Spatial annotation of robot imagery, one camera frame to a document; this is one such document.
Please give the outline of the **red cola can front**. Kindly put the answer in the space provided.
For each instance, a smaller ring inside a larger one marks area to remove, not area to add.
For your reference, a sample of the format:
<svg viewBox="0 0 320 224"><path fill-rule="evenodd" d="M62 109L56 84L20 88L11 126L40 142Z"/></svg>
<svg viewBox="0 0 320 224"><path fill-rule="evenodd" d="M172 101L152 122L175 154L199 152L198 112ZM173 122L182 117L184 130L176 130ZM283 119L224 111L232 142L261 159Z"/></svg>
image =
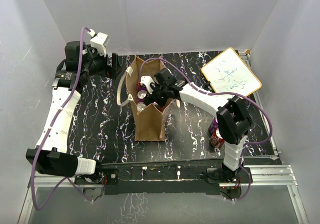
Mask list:
<svg viewBox="0 0 320 224"><path fill-rule="evenodd" d="M137 112L140 113L146 108L146 104L144 102L139 102L136 105L137 107Z"/></svg>

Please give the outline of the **red cola can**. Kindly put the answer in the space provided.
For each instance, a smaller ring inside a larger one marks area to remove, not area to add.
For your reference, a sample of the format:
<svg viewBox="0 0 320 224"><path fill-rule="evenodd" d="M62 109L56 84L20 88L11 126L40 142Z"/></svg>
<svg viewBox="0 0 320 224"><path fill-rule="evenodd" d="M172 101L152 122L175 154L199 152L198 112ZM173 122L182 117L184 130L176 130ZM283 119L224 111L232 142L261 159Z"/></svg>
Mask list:
<svg viewBox="0 0 320 224"><path fill-rule="evenodd" d="M144 102L139 102L136 105L137 107L137 112L140 113L146 108L146 104Z"/></svg>
<svg viewBox="0 0 320 224"><path fill-rule="evenodd" d="M209 140L209 143L214 148L221 148L223 146L223 144L225 143L225 140L222 138L218 129L216 129L213 132L213 134Z"/></svg>
<svg viewBox="0 0 320 224"><path fill-rule="evenodd" d="M165 109L165 107L160 106L157 102L153 102L153 105L161 112Z"/></svg>

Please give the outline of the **purple Fanta can back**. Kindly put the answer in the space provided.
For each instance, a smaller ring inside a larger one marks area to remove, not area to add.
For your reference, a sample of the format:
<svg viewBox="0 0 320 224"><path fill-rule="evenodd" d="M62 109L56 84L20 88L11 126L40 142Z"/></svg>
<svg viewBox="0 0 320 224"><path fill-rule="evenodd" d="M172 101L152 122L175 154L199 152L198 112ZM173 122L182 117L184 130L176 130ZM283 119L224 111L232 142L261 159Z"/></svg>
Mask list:
<svg viewBox="0 0 320 224"><path fill-rule="evenodd" d="M138 91L137 93L137 100L138 102L143 102L144 101L144 98L146 97L147 95L147 90L140 90Z"/></svg>

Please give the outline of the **purple fanta can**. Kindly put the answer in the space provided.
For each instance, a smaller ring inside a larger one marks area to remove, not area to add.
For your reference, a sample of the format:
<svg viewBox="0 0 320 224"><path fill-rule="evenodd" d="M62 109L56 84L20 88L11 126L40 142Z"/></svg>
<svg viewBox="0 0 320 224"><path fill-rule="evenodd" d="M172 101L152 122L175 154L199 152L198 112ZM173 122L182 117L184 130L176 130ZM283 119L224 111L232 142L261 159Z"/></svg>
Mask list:
<svg viewBox="0 0 320 224"><path fill-rule="evenodd" d="M143 102L144 101L144 98L146 97L147 95L147 90L140 90L138 91L137 93L137 100L138 102Z"/></svg>
<svg viewBox="0 0 320 224"><path fill-rule="evenodd" d="M141 83L140 81L138 81L137 85L138 85L137 86L138 91L146 90L146 86L143 83Z"/></svg>
<svg viewBox="0 0 320 224"><path fill-rule="evenodd" d="M210 126L208 127L209 133L210 133L210 134L213 134L214 131L215 131L216 129L218 129L218 127L219 127L219 126L218 126L217 118L214 118L214 119L212 120Z"/></svg>

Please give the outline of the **brown canvas tote bag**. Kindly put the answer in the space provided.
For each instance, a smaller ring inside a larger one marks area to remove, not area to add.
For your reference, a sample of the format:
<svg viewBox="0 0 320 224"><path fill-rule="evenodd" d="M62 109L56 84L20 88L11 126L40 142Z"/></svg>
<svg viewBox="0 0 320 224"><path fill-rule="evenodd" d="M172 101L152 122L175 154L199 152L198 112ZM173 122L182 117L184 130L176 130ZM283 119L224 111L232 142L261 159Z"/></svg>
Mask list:
<svg viewBox="0 0 320 224"><path fill-rule="evenodd" d="M138 81L141 76L154 76L165 65L160 60L151 60L144 63L143 59L135 56L132 63L125 70L117 87L116 102L119 106L130 104L135 122L136 141L164 141L165 122L173 99L169 98L164 107L147 105L143 110L138 110Z"/></svg>

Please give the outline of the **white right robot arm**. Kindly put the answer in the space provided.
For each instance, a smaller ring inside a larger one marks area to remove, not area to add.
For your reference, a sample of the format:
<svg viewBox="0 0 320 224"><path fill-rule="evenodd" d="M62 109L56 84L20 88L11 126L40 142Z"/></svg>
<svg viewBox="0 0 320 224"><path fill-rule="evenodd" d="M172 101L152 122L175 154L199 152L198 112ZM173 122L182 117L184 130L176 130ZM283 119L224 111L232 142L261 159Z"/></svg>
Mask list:
<svg viewBox="0 0 320 224"><path fill-rule="evenodd" d="M160 70L154 77L141 76L140 82L148 91L143 99L146 105L157 103L164 106L168 99L177 99L193 104L216 118L225 144L223 177L228 182L235 182L240 178L244 144L252 126L243 99L229 94L214 95L185 78L176 79L167 68Z"/></svg>

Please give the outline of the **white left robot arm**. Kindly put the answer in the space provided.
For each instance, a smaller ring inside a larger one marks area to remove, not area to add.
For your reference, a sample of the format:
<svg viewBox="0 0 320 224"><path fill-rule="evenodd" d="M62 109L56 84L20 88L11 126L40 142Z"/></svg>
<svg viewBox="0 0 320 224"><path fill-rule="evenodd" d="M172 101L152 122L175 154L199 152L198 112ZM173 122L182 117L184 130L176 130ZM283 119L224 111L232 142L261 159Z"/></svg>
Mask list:
<svg viewBox="0 0 320 224"><path fill-rule="evenodd" d="M35 148L26 152L26 159L34 171L62 177L85 175L92 183L102 180L103 171L97 167L97 162L69 154L67 142L73 112L89 78L100 74L116 79L121 72L116 53L112 54L111 65L108 65L105 47L106 43L94 40L88 45L78 41L66 44L66 58L56 68L44 130Z"/></svg>

